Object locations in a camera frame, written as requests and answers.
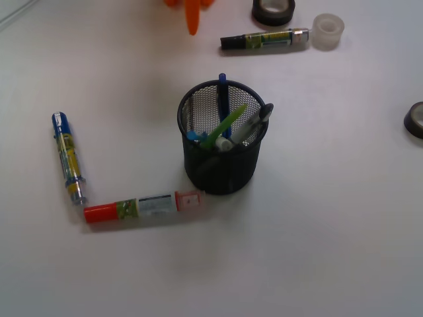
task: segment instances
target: tape roll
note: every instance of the tape roll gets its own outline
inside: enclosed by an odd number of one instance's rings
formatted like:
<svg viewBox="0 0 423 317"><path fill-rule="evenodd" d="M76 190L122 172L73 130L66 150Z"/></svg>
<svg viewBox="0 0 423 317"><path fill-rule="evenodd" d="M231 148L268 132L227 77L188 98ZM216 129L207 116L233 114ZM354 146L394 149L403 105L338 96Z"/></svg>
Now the tape roll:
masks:
<svg viewBox="0 0 423 317"><path fill-rule="evenodd" d="M423 139L423 125L418 123L416 117L419 107L422 107L423 110L423 102L418 102L413 107L411 107L410 111L404 118L404 125L408 132L413 134L413 136L418 137L419 139Z"/></svg>
<svg viewBox="0 0 423 317"><path fill-rule="evenodd" d="M293 16L295 0L254 0L252 15L261 24L281 26Z"/></svg>

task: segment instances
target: white desk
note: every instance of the white desk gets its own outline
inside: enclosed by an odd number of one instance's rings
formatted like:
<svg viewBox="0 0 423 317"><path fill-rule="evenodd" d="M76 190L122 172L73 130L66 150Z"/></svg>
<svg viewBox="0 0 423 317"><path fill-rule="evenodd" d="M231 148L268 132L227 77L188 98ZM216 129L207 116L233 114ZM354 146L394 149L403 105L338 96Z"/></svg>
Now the white desk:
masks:
<svg viewBox="0 0 423 317"><path fill-rule="evenodd" d="M251 5L217 0L191 37L161 0L42 0L0 33L0 315L422 315L423 2L298 0L291 26L343 18L338 49L222 56ZM51 115L93 205L189 189L176 110L222 72L276 107L248 186L197 221L84 224Z"/></svg>

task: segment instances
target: black mesh pen holder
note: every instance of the black mesh pen holder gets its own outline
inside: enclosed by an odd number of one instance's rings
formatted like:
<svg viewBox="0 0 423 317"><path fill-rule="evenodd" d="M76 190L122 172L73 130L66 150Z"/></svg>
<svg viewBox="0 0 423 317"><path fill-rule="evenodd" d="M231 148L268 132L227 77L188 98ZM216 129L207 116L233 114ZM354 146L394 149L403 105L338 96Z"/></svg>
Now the black mesh pen holder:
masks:
<svg viewBox="0 0 423 317"><path fill-rule="evenodd" d="M256 169L258 153L268 122L258 126L251 136L230 151L203 149L198 141L191 141L186 134L204 131L209 134L219 124L217 85L219 81L208 81L191 89L179 104L178 126L184 145L185 171L191 182L206 193L226 195L244 187ZM243 115L232 126L232 132L241 127L253 114L264 106L263 100L249 87L235 81L229 86L229 109L248 104Z"/></svg>

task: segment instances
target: blue pen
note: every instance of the blue pen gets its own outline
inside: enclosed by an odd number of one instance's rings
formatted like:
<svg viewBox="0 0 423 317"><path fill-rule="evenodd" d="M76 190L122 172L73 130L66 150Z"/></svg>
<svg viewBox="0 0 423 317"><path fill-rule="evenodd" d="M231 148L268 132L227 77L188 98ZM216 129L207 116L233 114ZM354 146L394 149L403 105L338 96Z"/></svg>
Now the blue pen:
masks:
<svg viewBox="0 0 423 317"><path fill-rule="evenodd" d="M217 86L217 105L219 109L220 122L222 122L231 112L229 109L229 87L226 81L226 75L219 75L219 84ZM231 127L222 133L226 139L230 138Z"/></svg>

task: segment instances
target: clear plastic cap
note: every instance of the clear plastic cap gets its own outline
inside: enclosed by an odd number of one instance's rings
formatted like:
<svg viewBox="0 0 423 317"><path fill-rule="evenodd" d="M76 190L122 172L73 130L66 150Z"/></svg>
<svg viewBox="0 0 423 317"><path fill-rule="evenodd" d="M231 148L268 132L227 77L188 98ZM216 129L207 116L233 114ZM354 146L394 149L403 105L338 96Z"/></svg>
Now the clear plastic cap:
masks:
<svg viewBox="0 0 423 317"><path fill-rule="evenodd" d="M318 15L313 22L313 45L319 50L333 50L338 46L345 29L342 19L330 13Z"/></svg>

